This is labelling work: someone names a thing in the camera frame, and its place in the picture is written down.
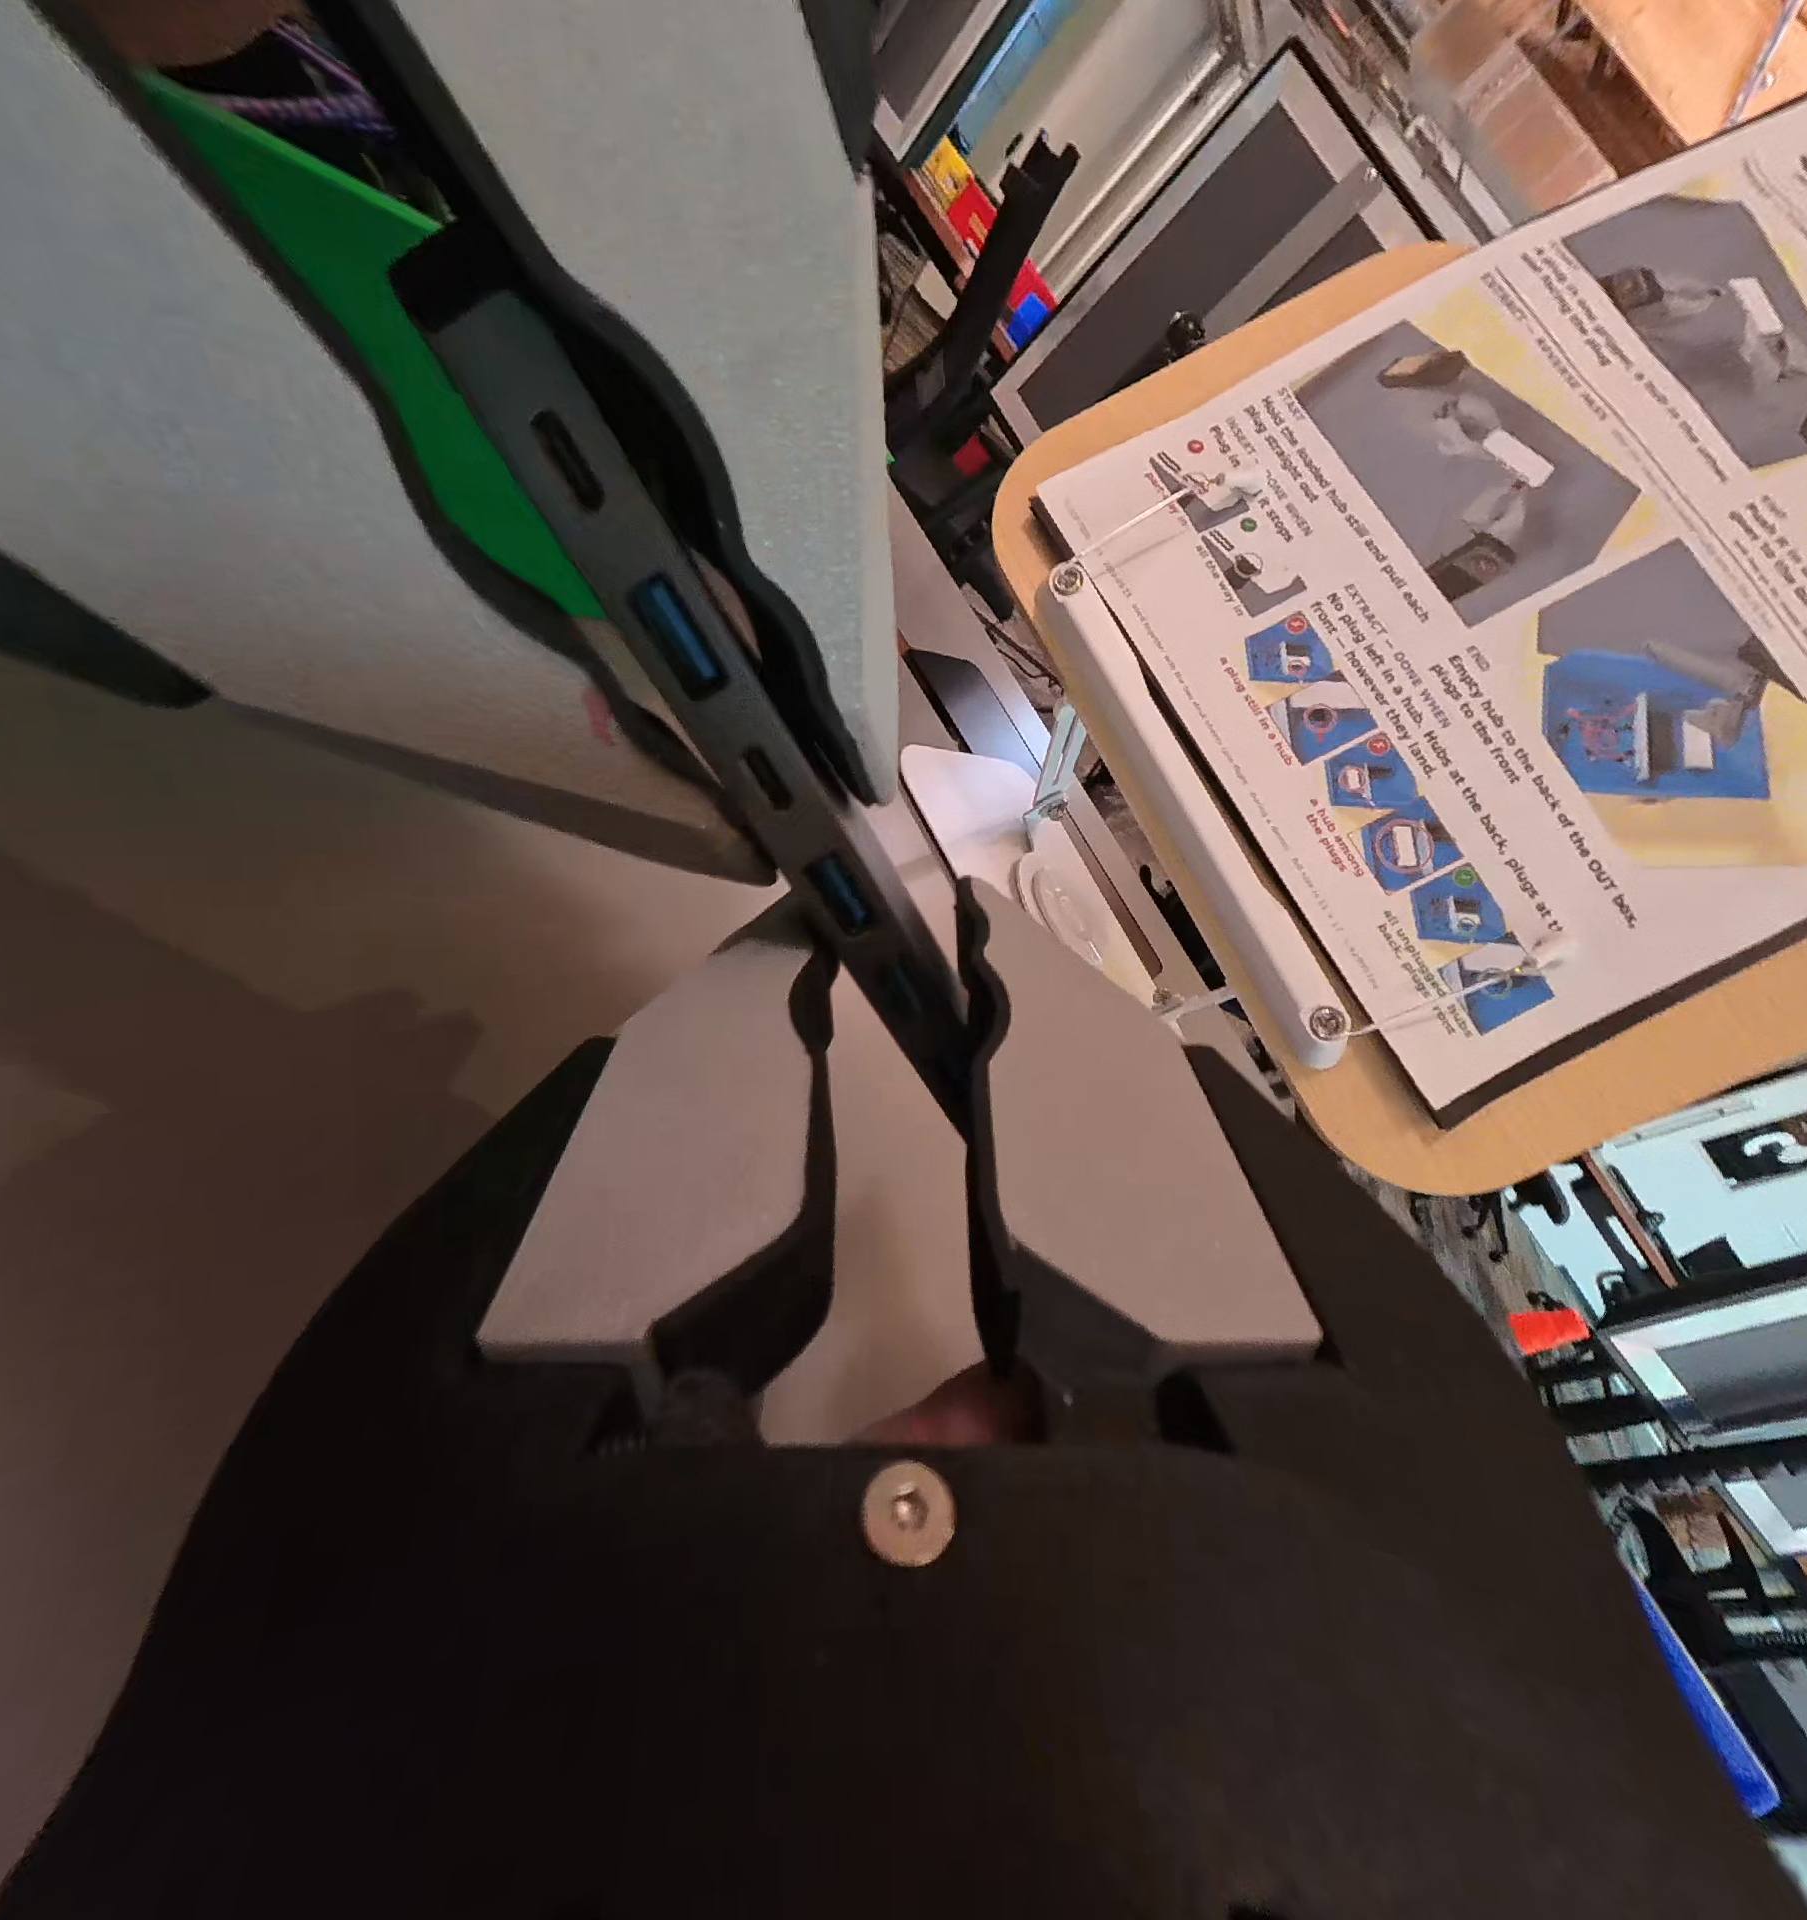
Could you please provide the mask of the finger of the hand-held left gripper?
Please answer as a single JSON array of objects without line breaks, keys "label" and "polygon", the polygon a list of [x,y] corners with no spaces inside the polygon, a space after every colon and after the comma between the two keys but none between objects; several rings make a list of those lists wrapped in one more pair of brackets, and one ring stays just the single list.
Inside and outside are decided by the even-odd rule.
[{"label": "finger of the hand-held left gripper", "polygon": [[0,552],[220,712],[768,884],[608,626],[454,534],[389,429],[125,99],[0,4]]},{"label": "finger of the hand-held left gripper", "polygon": [[793,733],[896,778],[869,25],[793,0],[346,4],[346,56],[555,321]]}]

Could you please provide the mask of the grey usb hub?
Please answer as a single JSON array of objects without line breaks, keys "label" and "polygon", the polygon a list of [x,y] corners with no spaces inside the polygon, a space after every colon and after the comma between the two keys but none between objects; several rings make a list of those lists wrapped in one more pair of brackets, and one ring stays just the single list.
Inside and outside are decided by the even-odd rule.
[{"label": "grey usb hub", "polygon": [[974,1034],[962,980],[909,901],[869,813],[777,704],[765,653],[728,618],[588,398],[555,321],[473,227],[443,227],[389,268],[409,321],[601,592],[747,840],[793,884],[802,922],[846,962],[934,1110],[974,1138]]}]

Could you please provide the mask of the green plastic bin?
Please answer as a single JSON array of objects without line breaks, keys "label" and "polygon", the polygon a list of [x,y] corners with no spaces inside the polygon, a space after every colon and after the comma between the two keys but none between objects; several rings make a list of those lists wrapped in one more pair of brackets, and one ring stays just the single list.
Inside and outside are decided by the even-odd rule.
[{"label": "green plastic bin", "polygon": [[387,107],[290,25],[260,38],[255,82],[232,70],[137,70],[137,86],[187,133],[293,282],[343,328],[389,400],[432,506],[559,618],[602,618],[389,289],[389,268],[438,217],[389,193],[402,148]]}]

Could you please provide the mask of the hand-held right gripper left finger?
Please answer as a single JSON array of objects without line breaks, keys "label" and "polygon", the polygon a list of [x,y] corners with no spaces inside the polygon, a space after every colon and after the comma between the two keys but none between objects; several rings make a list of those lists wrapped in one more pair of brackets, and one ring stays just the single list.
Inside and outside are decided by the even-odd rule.
[{"label": "hand-held right gripper left finger", "polygon": [[637,1406],[758,1406],[836,1306],[836,974],[739,932],[608,1041],[482,1315],[488,1364],[608,1371]]}]

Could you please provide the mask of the printed instruction sheet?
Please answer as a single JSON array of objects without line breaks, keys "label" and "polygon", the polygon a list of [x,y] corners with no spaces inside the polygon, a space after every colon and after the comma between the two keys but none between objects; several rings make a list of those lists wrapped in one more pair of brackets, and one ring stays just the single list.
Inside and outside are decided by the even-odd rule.
[{"label": "printed instruction sheet", "polygon": [[1807,99],[1030,516],[1438,1130],[1807,942]]}]

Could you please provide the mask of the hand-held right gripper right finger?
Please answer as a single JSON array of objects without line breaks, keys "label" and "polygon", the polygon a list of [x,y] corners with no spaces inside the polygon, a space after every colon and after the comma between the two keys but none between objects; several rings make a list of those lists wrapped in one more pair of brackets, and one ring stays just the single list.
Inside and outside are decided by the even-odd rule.
[{"label": "hand-held right gripper right finger", "polygon": [[956,884],[956,962],[987,1371],[1090,1406],[1309,1364],[1323,1315],[1176,1034],[981,875]]}]

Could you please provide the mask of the person's right hand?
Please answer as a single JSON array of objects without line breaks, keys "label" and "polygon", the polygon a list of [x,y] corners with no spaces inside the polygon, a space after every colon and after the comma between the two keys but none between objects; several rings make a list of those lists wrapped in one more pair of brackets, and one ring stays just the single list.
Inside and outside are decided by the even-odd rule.
[{"label": "person's right hand", "polygon": [[987,1364],[974,1364],[940,1379],[925,1401],[867,1424],[862,1436],[849,1436],[849,1446],[930,1457],[930,1449],[1043,1446],[1043,1436],[1046,1436],[1046,1414],[1035,1375],[1025,1371],[994,1375]]}]

